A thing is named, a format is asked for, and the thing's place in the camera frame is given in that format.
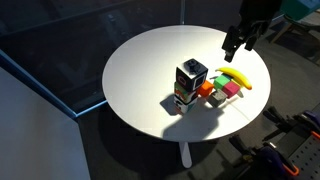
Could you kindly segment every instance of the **pink block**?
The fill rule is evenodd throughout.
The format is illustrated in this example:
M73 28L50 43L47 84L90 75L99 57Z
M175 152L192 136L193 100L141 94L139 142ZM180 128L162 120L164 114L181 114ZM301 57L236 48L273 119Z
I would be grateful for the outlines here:
M232 81L228 82L222 88L222 91L228 96L228 99L237 94L239 90L240 87Z

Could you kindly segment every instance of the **gray wall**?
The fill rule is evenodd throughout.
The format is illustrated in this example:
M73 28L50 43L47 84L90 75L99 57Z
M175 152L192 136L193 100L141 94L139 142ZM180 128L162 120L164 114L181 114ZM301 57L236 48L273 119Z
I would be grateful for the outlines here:
M0 68L0 179L90 179L78 124Z

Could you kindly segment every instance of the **banana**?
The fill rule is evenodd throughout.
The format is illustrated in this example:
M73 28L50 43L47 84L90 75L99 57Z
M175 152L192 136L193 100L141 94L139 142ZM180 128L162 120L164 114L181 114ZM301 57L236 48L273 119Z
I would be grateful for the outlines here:
M221 67L219 69L216 69L216 71L221 71L229 76L232 76L233 79L237 81L240 85L244 86L248 90L252 89L251 83L241 72L230 67Z

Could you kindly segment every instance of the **orange block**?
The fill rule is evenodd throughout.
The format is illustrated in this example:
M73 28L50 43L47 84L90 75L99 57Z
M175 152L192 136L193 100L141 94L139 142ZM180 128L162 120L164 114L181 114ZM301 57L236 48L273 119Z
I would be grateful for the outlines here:
M214 85L210 83L209 81L205 81L201 87L198 88L197 92L202 97L207 97L211 94L212 90L214 88Z

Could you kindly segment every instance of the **round white table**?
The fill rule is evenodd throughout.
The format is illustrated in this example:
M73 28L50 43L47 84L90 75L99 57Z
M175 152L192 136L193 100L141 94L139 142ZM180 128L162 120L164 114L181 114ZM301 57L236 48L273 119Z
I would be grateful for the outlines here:
M103 72L103 91L113 111L133 128L150 136L179 142L182 163L191 167L188 142L216 139L233 133L254 120L270 94L266 65L254 51L241 46L231 63L221 49L226 33L199 26L169 26L139 34L121 45ZM173 103L176 67L194 58L208 69L207 80L233 67L252 83L212 108L204 98L185 115L175 113Z

